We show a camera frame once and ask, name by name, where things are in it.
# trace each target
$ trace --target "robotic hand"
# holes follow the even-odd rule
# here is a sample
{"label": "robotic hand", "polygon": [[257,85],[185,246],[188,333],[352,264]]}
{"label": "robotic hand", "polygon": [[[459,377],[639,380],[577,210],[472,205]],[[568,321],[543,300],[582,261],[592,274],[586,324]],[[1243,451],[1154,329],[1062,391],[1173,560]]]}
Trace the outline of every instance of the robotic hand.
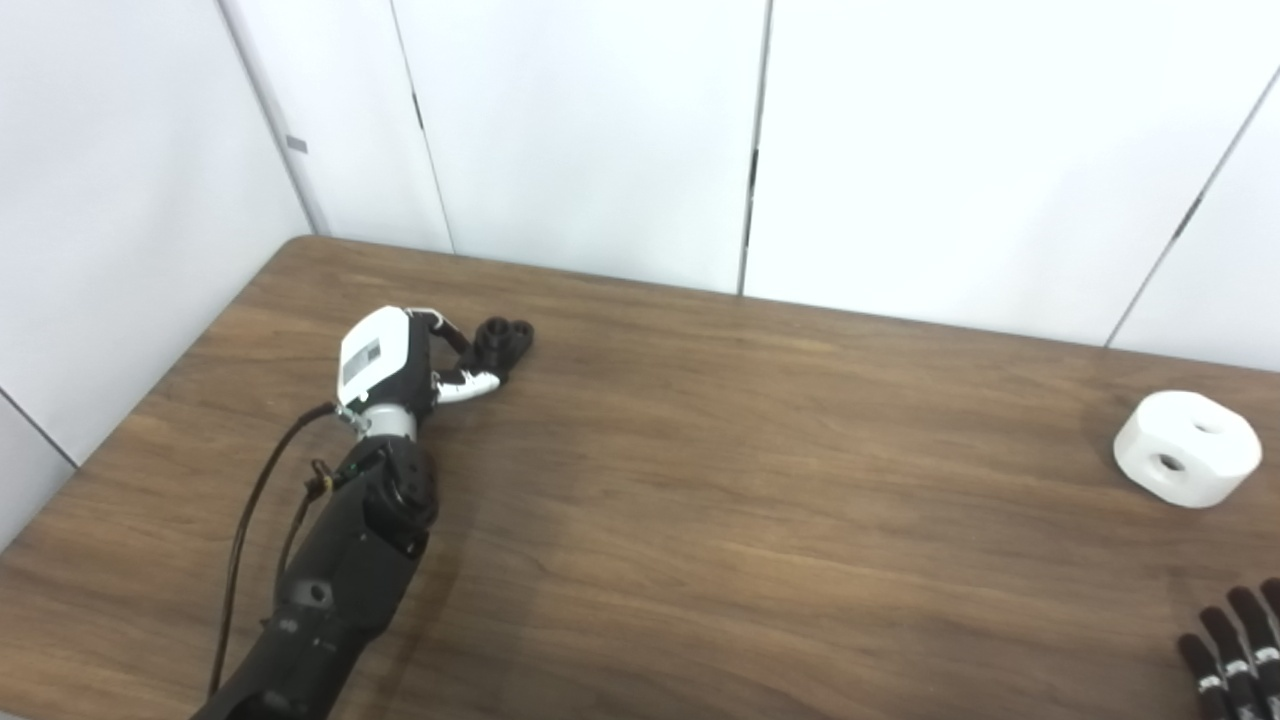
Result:
{"label": "robotic hand", "polygon": [[1245,644],[1225,610],[1211,606],[1201,611],[1201,623],[1217,647],[1217,656],[1198,635],[1178,638],[1178,651],[1196,679],[1201,717],[1207,720],[1280,719],[1280,639],[1271,615],[1280,618],[1280,579],[1262,583],[1262,598],[1253,591],[1231,588],[1226,601],[1240,619]]}
{"label": "robotic hand", "polygon": [[[433,370],[429,336],[460,360]],[[228,573],[223,634],[210,697],[192,720],[323,720],[370,641],[390,624],[426,550],[435,520],[435,468],[417,445],[417,428],[436,404],[492,392],[532,345],[529,323],[486,320],[475,342],[430,309],[383,307],[342,341],[338,404],[298,419],[264,468],[241,519]],[[239,547],[266,477],[288,441],[307,423],[335,413],[357,433],[356,446],[300,507],[333,497],[288,565],[282,556],[275,607],[262,634],[225,684],[219,684],[234,596]]]}

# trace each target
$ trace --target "electrical wire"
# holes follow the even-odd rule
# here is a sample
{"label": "electrical wire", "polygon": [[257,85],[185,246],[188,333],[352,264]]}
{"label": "electrical wire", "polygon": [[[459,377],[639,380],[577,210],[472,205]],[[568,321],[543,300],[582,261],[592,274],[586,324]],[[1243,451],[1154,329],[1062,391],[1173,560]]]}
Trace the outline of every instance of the electrical wire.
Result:
{"label": "electrical wire", "polygon": [[325,465],[324,460],[312,460],[311,470],[315,473],[315,477],[306,483],[302,502],[298,503],[298,509],[293,512],[289,532],[284,536],[284,546],[280,547],[280,557],[275,562],[275,607],[279,607],[284,600],[280,597],[280,580],[284,579],[284,569],[289,564],[289,550],[293,547],[293,541],[297,538],[298,530],[302,529],[302,521],[307,518],[307,510],[312,502],[320,500],[324,493],[333,489],[333,473]]}
{"label": "electrical wire", "polygon": [[232,611],[236,605],[236,578],[239,575],[239,559],[241,552],[244,550],[244,536],[248,532],[248,521],[253,516],[253,509],[257,507],[257,498],[262,495],[262,488],[266,487],[266,480],[271,477],[271,470],[275,469],[275,464],[280,460],[280,455],[284,454],[284,448],[289,446],[293,436],[320,418],[333,414],[334,409],[333,402],[325,402],[307,410],[293,421],[293,425],[275,443],[275,450],[271,451],[270,457],[266,459],[266,464],[262,465],[262,471],[259,473],[257,480],[253,482],[253,489],[250,491],[248,500],[244,502],[239,524],[236,527],[236,537],[232,539],[230,559],[227,564],[227,589],[223,593],[223,615],[218,628],[214,669],[209,675],[209,697],[212,697],[218,692],[219,685],[221,685],[223,664],[227,661],[227,641],[232,630]]}

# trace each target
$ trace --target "prosthetic arm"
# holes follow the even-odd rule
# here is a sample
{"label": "prosthetic arm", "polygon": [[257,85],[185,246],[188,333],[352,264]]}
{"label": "prosthetic arm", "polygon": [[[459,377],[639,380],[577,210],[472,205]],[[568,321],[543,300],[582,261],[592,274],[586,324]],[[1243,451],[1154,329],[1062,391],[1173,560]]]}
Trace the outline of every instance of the prosthetic arm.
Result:
{"label": "prosthetic arm", "polygon": [[[433,334],[460,355],[453,369],[431,369]],[[358,439],[324,477],[320,491],[332,491],[332,498],[278,578],[262,634],[221,685],[220,641],[210,698],[193,720],[329,715],[365,646],[390,624],[426,550],[438,507],[435,468],[417,443],[419,425],[436,404],[502,386],[532,340],[529,323],[493,318],[468,342],[440,313],[402,307],[383,307],[347,333],[332,409]],[[233,555],[232,580],[234,565]]]}

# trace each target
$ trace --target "wooden table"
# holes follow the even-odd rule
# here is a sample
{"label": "wooden table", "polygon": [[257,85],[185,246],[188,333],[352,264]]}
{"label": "wooden table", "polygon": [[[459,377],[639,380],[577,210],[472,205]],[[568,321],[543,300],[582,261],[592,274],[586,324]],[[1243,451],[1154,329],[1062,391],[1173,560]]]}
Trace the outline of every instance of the wooden table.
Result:
{"label": "wooden table", "polygon": [[[1275,460],[1189,511],[1110,457],[1161,388],[1280,447],[1280,375],[302,238],[0,556],[0,710],[201,703],[252,477],[387,304],[538,345],[428,421],[440,521],[335,717],[1189,719],[1174,638],[1280,573]],[[232,666],[307,460],[349,443],[282,461]]]}

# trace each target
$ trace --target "white cabinet door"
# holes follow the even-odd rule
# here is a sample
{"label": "white cabinet door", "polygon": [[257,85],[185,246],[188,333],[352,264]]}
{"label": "white cabinet door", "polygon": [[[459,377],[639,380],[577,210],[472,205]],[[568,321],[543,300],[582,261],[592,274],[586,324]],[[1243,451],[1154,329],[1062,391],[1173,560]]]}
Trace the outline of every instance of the white cabinet door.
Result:
{"label": "white cabinet door", "polygon": [[1112,345],[1280,370],[1280,88],[1272,86]]}
{"label": "white cabinet door", "polygon": [[1101,345],[1280,3],[776,0],[746,293]]}
{"label": "white cabinet door", "polygon": [[764,0],[407,0],[462,255],[732,292]]}
{"label": "white cabinet door", "polygon": [[223,4],[317,229],[448,252],[390,3]]}
{"label": "white cabinet door", "polygon": [[74,460],[307,231],[214,3],[0,3],[0,380]]}
{"label": "white cabinet door", "polygon": [[63,487],[74,468],[0,395],[0,550]]}

